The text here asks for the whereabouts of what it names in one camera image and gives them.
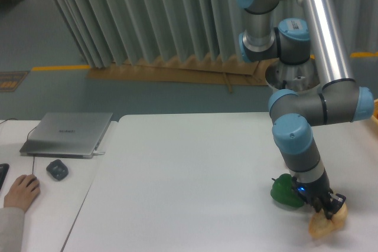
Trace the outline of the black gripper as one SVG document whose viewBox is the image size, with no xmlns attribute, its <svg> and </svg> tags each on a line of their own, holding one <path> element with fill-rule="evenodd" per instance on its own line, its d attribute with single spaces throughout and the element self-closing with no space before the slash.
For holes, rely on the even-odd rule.
<svg viewBox="0 0 378 252">
<path fill-rule="evenodd" d="M 342 194 L 331 193 L 330 182 L 326 172 L 315 181 L 310 183 L 300 182 L 292 176 L 292 187 L 296 194 L 307 204 L 310 204 L 318 213 L 322 209 L 326 219 L 332 219 L 339 212 L 346 201 Z"/>
</svg>

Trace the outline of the grey sleeved forearm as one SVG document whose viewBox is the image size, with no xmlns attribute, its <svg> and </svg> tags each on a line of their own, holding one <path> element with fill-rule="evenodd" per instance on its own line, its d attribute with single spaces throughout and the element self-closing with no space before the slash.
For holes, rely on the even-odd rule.
<svg viewBox="0 0 378 252">
<path fill-rule="evenodd" d="M 24 217 L 20 208 L 1 208 L 1 251 L 21 251 Z"/>
</svg>

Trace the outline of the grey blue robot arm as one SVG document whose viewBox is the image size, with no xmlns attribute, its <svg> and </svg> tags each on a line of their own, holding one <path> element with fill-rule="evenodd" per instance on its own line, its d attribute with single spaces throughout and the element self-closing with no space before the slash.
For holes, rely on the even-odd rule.
<svg viewBox="0 0 378 252">
<path fill-rule="evenodd" d="M 284 87 L 271 95 L 268 109 L 273 139 L 291 173 L 292 189 L 329 220 L 345 203 L 330 188 L 312 128 L 368 119 L 374 98 L 360 87 L 349 66 L 333 0 L 237 0 L 252 17 L 239 35 L 246 62 L 278 58 L 299 66 L 315 56 L 321 91 L 300 95 Z"/>
</svg>

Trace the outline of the person's hand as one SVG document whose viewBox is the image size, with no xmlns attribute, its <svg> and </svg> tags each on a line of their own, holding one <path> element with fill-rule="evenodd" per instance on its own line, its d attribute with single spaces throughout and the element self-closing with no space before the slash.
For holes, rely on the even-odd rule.
<svg viewBox="0 0 378 252">
<path fill-rule="evenodd" d="M 18 208 L 24 213 L 28 211 L 41 192 L 41 190 L 38 193 L 35 191 L 32 193 L 27 192 L 26 186 L 29 176 L 35 175 L 21 175 L 14 181 L 4 198 L 4 208 Z"/>
</svg>

